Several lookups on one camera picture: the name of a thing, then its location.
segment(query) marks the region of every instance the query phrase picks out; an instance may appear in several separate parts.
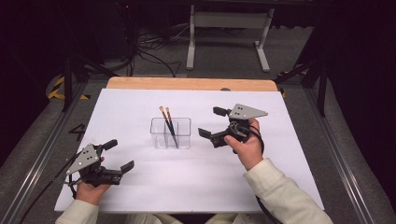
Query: person's left hand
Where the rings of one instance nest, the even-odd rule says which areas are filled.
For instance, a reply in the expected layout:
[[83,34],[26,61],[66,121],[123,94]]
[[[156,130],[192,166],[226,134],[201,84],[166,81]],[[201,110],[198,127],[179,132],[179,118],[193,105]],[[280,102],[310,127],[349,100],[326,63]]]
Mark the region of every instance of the person's left hand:
[[93,205],[99,205],[102,196],[111,187],[111,185],[99,185],[94,187],[91,184],[81,182],[77,185],[76,199]]

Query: person's right hand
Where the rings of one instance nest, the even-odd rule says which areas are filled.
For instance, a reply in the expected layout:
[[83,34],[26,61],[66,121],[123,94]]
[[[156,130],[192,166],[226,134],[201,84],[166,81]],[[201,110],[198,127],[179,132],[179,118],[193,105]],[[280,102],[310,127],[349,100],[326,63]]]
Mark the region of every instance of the person's right hand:
[[[249,119],[249,125],[260,130],[259,122],[256,119]],[[251,131],[257,133],[257,130],[250,128]],[[239,160],[245,166],[247,171],[263,160],[262,144],[260,140],[253,134],[250,135],[246,143],[241,143],[230,135],[224,137],[224,141],[233,148],[238,154]]]

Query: triangular metal plate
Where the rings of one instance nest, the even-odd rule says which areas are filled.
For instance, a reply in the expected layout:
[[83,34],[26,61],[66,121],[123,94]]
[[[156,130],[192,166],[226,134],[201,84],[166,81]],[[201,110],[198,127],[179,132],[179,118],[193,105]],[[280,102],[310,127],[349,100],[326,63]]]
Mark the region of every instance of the triangular metal plate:
[[69,170],[67,170],[66,174],[71,175],[82,168],[85,168],[99,160],[98,155],[96,154],[96,150],[93,148],[93,145],[89,144],[84,147],[81,153],[76,158],[75,162],[70,166]]
[[268,113],[247,105],[236,104],[230,112],[230,119],[253,119],[267,116]]

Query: hand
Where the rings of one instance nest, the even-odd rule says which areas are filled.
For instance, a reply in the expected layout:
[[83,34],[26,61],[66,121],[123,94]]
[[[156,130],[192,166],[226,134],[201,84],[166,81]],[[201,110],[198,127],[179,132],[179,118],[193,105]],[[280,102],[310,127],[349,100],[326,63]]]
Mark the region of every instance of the hand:
[[99,205],[102,196],[111,187],[111,185],[99,185],[94,187],[91,184],[81,182],[77,185],[76,199],[93,205]]
[[[256,119],[249,119],[248,123],[250,126],[260,130],[259,122]],[[257,130],[254,128],[250,128],[250,130],[257,133]],[[226,135],[224,137],[224,141],[236,151],[239,160],[245,166],[247,171],[263,160],[262,144],[253,134],[250,135],[246,143],[241,143],[230,135]]]

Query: metal frame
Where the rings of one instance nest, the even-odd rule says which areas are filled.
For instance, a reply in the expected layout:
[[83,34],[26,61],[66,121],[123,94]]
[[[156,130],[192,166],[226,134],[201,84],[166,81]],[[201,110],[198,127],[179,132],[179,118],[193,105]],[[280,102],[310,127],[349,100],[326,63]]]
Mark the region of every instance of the metal frame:
[[60,137],[64,125],[67,122],[67,119],[70,117],[74,107],[78,103],[78,100],[76,99],[83,93],[86,86],[86,83],[78,83],[75,94],[73,95],[75,100],[71,102],[71,105],[65,112],[61,113],[60,117],[56,121],[55,127],[49,135],[46,144],[43,146],[43,149],[35,160],[35,164],[32,166],[31,170],[23,181],[20,190],[4,215],[1,221],[2,224],[11,224],[17,221],[23,207],[29,199],[30,194],[35,188],[38,178],[40,178],[41,174],[43,173],[43,170],[46,167],[53,150],[55,149],[55,145]]
[[332,160],[338,170],[338,174],[341,176],[341,179],[344,183],[346,188],[346,192],[349,195],[350,201],[356,210],[356,214],[362,224],[374,224],[375,221],[367,208],[366,202],[363,199],[361,194],[361,189],[358,185],[358,181],[356,180],[355,176],[353,175],[349,165],[347,164],[347,160],[345,159],[344,155],[342,154],[340,147],[337,145],[335,137],[332,133],[332,129],[326,118],[322,117],[319,110],[317,109],[316,102],[317,98],[315,93],[312,89],[304,89],[305,95],[308,98],[309,104],[312,106],[313,110],[315,111],[315,115],[318,119],[319,125],[321,129],[326,135],[330,146],[330,154],[332,155]]
[[274,9],[269,9],[267,13],[219,13],[219,12],[195,12],[195,6],[191,5],[190,14],[190,44],[187,54],[187,70],[194,68],[195,58],[195,27],[228,27],[228,28],[250,28],[262,29],[260,41],[255,41],[254,45],[259,56],[263,72],[269,72],[270,67],[262,49],[268,30],[273,18]]

